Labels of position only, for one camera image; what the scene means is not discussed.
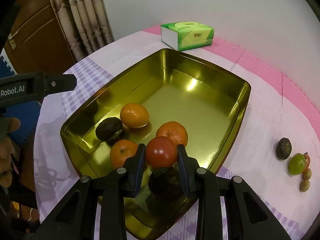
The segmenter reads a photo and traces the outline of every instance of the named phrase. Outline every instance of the wooden door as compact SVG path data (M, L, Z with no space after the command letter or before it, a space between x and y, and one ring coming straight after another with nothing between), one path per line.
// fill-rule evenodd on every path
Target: wooden door
M17 0L22 8L11 29L5 51L18 73L62 74L75 62L50 0Z

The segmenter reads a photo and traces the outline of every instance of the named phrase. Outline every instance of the tablecloth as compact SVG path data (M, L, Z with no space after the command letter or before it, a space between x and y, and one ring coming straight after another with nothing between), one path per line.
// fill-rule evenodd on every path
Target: tablecloth
M60 138L66 119L113 77L153 52L167 48L160 27L134 33L109 44L75 64L66 73L76 75L72 92L47 96L36 128L34 175L40 220L49 214L79 179ZM320 113L308 97L283 73L252 53L214 37L211 46L185 51L242 77L252 87L244 120L218 176L243 177L262 198L292 240L300 239L320 211ZM276 142L288 137L293 153L311 158L310 189L299 191L300 176L288 176L286 161L274 154ZM224 239L226 217L222 203ZM99 237L100 206L95 239ZM160 239L195 238L197 203ZM127 233L128 239L134 239Z

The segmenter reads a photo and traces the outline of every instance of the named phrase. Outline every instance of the passion fruit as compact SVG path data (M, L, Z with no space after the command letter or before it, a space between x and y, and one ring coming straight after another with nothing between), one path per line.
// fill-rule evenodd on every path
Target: passion fruit
M123 124L119 118L108 117L99 123L96 136L100 141L115 143L124 137Z
M183 195L179 171L174 167L155 169L151 173L148 187L155 197L174 201Z
M281 138L276 146L276 155L280 160L287 159L292 151L291 142L288 138Z

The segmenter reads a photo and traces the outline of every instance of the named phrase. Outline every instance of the red tomato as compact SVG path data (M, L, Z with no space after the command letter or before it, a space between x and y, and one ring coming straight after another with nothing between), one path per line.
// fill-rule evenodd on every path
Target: red tomato
M158 136L147 144L145 159L153 168L170 168L178 159L178 150L171 139Z

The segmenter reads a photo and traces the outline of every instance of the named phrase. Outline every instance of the tissue box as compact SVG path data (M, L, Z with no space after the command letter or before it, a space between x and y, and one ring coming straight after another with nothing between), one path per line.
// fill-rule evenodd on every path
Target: tissue box
M161 25L161 40L179 51L211 45L213 34L212 27L197 22Z

